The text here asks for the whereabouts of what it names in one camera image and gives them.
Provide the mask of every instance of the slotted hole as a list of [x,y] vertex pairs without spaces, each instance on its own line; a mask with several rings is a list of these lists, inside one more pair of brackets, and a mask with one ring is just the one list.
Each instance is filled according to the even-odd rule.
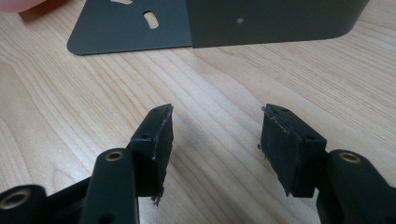
[[121,3],[124,5],[131,5],[133,1],[132,0],[110,0],[110,2]]
[[148,22],[148,27],[151,30],[157,29],[160,24],[158,23],[157,17],[155,17],[154,13],[152,11],[146,11],[143,13],[143,16],[145,17],[146,21]]

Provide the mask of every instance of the clamp jaw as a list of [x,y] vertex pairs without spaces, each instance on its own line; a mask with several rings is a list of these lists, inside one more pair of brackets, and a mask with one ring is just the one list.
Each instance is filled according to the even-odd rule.
[[260,148],[287,195],[312,198],[318,189],[321,223],[396,223],[396,190],[366,158],[326,152],[326,139],[286,108],[263,111]]
[[163,196],[172,151],[171,105],[152,109],[126,148],[100,154],[92,176],[50,196],[37,185],[0,194],[2,223],[138,223],[137,197]]

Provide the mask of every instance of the table surface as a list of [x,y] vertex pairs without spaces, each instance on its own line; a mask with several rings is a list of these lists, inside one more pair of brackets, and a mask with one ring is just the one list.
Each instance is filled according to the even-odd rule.
[[52,194],[125,147],[151,108],[174,105],[160,207],[142,223],[318,223],[315,199],[286,197],[257,149],[266,104],[368,158],[396,186],[396,2],[372,0],[347,35],[313,42],[76,56],[84,1],[0,14],[0,191]]

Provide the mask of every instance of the wooden table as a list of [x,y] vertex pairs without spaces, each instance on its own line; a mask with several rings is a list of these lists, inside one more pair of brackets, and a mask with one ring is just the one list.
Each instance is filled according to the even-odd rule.
[[84,1],[0,14],[0,191],[51,194],[125,147],[157,105],[174,105],[160,207],[142,223],[318,223],[315,199],[287,198],[263,153],[261,107],[282,105],[368,158],[396,186],[396,3],[372,0],[333,40],[76,56]]

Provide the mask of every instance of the metal plate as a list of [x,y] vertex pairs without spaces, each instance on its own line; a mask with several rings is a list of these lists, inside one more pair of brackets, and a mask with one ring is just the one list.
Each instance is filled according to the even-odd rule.
[[369,0],[187,0],[194,48],[345,35]]
[[[160,26],[150,29],[144,13]],[[67,48],[77,55],[191,46],[184,0],[134,0],[131,5],[87,0]]]

